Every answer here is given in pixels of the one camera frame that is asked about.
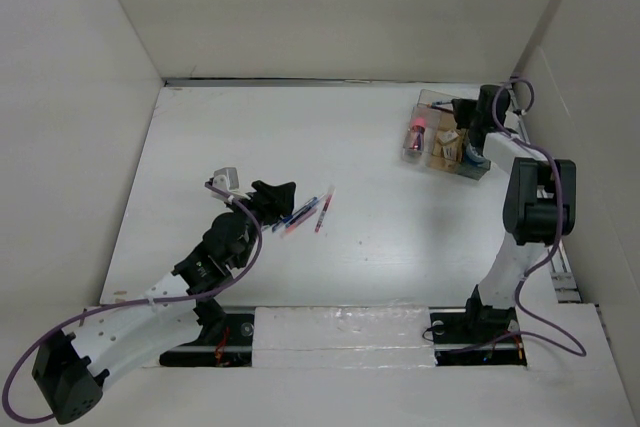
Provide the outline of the blue patterned tape roll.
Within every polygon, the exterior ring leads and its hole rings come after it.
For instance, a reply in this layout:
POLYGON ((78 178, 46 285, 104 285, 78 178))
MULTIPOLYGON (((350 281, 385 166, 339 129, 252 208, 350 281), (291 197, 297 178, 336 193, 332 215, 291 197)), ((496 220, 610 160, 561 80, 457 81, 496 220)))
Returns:
POLYGON ((467 163, 487 169, 490 162, 472 144, 467 144, 464 151, 464 159, 467 163))

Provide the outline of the orange red pen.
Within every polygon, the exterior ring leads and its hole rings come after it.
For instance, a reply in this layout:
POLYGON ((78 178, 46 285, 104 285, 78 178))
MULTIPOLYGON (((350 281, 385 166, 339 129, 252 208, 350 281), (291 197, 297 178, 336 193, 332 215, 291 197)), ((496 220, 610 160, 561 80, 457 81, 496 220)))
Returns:
POLYGON ((445 112, 452 112, 453 111, 452 103, 451 102, 445 102, 445 101, 432 102, 432 103, 429 103, 427 105, 427 107, 431 108, 431 109, 445 111, 445 112))

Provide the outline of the pink capped glue bottle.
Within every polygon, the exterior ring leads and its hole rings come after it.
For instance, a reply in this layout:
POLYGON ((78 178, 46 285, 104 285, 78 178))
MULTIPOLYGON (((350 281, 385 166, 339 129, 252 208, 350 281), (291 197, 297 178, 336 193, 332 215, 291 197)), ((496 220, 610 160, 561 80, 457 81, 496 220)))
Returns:
POLYGON ((421 155, 425 147, 426 120, 424 117, 415 117, 409 127, 405 149, 411 154, 421 155))

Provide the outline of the red blue pen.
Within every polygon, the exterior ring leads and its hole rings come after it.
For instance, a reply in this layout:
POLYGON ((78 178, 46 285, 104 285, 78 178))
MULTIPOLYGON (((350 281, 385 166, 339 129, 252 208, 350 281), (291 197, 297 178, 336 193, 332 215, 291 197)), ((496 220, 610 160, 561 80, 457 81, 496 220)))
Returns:
POLYGON ((431 107, 433 107, 433 108, 438 107, 438 108, 447 109, 447 108, 449 108, 451 106, 452 106, 452 101, 451 100, 449 100, 449 101, 436 101, 436 102, 431 103, 431 107))

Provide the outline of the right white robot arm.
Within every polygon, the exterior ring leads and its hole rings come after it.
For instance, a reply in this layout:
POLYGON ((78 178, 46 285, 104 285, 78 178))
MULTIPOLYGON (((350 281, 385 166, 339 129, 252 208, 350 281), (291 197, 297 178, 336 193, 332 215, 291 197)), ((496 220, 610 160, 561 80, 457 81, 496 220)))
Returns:
POLYGON ((509 175, 502 211, 505 236, 492 267, 454 322, 461 343, 504 338, 518 312, 553 325, 524 308, 521 294, 526 280, 553 259, 575 225, 576 164, 553 158, 509 129, 510 103, 509 88, 496 85, 483 85, 475 101, 453 101, 454 118, 467 130, 466 156, 509 175))

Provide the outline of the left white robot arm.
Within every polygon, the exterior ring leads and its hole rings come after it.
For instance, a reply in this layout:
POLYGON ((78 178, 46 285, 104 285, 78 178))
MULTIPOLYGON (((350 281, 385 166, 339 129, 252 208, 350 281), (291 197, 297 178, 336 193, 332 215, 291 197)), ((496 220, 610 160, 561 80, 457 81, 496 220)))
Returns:
POLYGON ((263 228, 293 212, 296 192, 293 182, 255 181, 242 194, 233 176, 221 170, 206 182, 228 209, 168 274, 139 298, 99 309, 96 322, 72 332, 58 327, 39 345, 32 376, 58 424, 79 420, 118 380, 162 353, 220 337, 226 314, 217 294, 255 263, 263 228))

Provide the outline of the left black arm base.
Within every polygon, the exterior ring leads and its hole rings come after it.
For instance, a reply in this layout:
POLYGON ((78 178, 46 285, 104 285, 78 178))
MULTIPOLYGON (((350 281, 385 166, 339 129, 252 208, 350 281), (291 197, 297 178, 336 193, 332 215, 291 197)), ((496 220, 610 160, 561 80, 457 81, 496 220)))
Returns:
POLYGON ((172 368, 240 368, 252 366, 255 310, 232 308, 215 336, 175 347, 159 357, 159 365, 172 368))

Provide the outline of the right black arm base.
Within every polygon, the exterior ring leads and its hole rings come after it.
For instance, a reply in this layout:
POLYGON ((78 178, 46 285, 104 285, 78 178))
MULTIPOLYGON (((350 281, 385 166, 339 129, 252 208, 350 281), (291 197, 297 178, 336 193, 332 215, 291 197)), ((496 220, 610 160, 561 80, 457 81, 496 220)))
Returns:
POLYGON ((431 310, 429 316, 423 339, 432 342, 437 367, 527 365, 521 338, 507 337, 519 328, 513 309, 502 317, 479 320, 472 327, 462 309, 431 310))

